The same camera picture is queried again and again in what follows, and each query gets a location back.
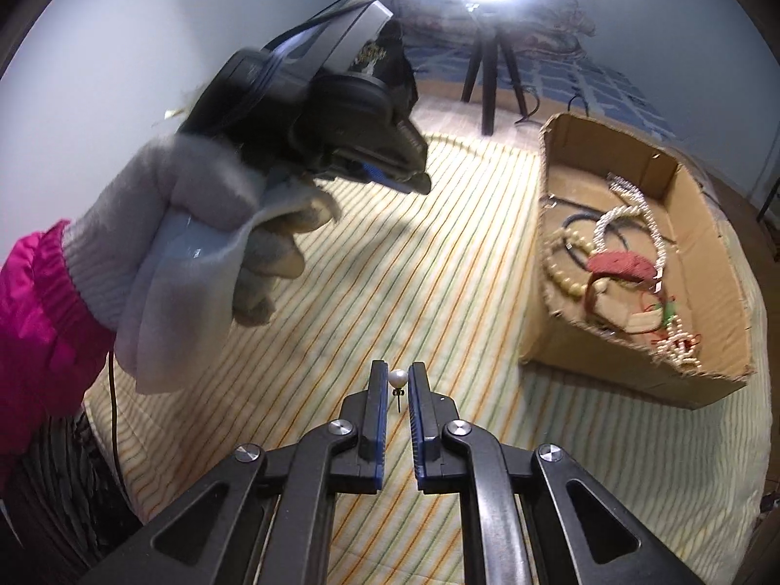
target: striped bed sheet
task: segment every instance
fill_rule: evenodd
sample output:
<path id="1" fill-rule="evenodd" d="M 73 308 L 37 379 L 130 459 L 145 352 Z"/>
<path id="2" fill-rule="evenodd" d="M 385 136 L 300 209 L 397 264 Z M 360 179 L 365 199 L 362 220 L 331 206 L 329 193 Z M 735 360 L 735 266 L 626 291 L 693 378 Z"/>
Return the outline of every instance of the striped bed sheet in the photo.
<path id="1" fill-rule="evenodd" d="M 333 418 L 346 394 L 364 389 L 372 359 L 422 360 L 432 389 L 462 416 L 510 445 L 563 445 L 705 582 L 729 584 L 758 513 L 771 424 L 766 316 L 731 226 L 719 223 L 758 373 L 697 411 L 646 402 L 518 361 L 537 154 L 428 138 L 433 193 L 330 184 L 345 216 L 301 238 L 307 270 L 280 289 L 277 316 L 234 327 L 190 388 L 141 396 L 118 372 L 119 456 L 138 515 L 150 520 L 240 442 L 273 449 Z M 105 372 L 85 406 L 111 451 Z M 461 584 L 457 498 L 416 491 L 407 410 L 391 403 L 388 418 L 385 488 L 338 499 L 328 582 Z"/>

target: gloved hand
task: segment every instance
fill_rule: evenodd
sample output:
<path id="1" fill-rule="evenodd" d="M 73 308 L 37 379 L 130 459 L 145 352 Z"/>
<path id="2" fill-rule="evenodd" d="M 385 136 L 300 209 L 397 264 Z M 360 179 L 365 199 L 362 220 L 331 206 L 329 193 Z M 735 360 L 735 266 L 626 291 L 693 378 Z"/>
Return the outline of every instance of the gloved hand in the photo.
<path id="1" fill-rule="evenodd" d="M 281 168 L 263 175 L 241 163 L 234 150 L 200 136 L 173 135 L 147 143 L 95 205 L 65 228 L 62 247 L 73 284 L 95 319 L 116 331 L 135 275 L 170 206 L 230 232 L 273 192 L 277 198 L 283 193 L 282 201 L 295 204 L 295 211 L 252 231 L 233 298 L 237 321 L 267 323 L 278 278 L 293 279 L 303 272 L 293 233 L 314 231 L 338 218 L 338 206 L 313 183 L 287 177 Z"/>

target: cardboard box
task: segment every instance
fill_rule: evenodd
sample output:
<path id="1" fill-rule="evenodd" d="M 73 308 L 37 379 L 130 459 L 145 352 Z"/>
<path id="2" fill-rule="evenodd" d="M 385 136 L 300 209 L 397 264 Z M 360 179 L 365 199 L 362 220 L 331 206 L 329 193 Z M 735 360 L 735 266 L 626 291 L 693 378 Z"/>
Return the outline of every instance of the cardboard box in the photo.
<path id="1" fill-rule="evenodd" d="M 724 398 L 754 373 L 745 306 L 728 252 L 697 183 L 671 154 L 626 132 L 576 115 L 556 115 L 541 132 L 541 214 L 534 283 L 520 341 L 521 359 L 535 359 L 584 373 L 689 408 Z M 701 336 L 697 373 L 678 370 L 654 355 L 654 334 L 607 331 L 586 317 L 582 300 L 568 297 L 549 279 L 541 263 L 541 244 L 574 212 L 590 207 L 609 211 L 623 201 L 609 190 L 613 172 L 639 187 L 665 239 L 664 285 L 675 298 L 684 328 Z M 640 220 L 619 220 L 631 250 L 655 259 L 655 248 Z M 593 222 L 572 224 L 588 238 Z M 607 235 L 607 246 L 621 242 Z M 588 273 L 561 249 L 556 259 L 567 276 L 586 282 Z M 636 290 L 610 285 L 610 294 L 635 306 Z"/>

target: pink jacket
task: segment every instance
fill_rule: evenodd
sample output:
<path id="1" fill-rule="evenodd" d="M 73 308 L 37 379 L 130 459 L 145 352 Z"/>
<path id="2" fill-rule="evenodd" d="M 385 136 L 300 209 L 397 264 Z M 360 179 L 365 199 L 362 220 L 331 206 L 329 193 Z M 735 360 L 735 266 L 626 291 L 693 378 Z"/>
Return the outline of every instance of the pink jacket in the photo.
<path id="1" fill-rule="evenodd" d="M 0 271 L 0 495 L 44 420 L 78 411 L 114 345 L 70 280 L 65 224 L 19 240 Z"/>

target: tripod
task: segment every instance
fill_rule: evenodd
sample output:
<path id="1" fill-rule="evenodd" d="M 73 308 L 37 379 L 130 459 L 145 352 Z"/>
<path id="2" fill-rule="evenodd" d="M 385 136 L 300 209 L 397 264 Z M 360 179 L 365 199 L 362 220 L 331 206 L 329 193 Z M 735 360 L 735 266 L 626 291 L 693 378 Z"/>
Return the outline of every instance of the tripod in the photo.
<path id="1" fill-rule="evenodd" d="M 520 107 L 520 120 L 528 118 L 528 106 L 523 96 L 523 85 L 520 81 L 520 72 L 517 69 L 517 60 L 506 34 L 497 24 L 480 23 L 477 30 L 477 38 L 471 49 L 469 68 L 466 72 L 466 80 L 463 81 L 463 94 L 460 100 L 468 103 L 471 93 L 477 81 L 477 72 L 482 64 L 482 136 L 492 136 L 495 123 L 495 92 L 498 85 L 498 47 L 504 55 L 506 68 L 509 70 L 509 78 L 515 91 L 517 105 Z"/>

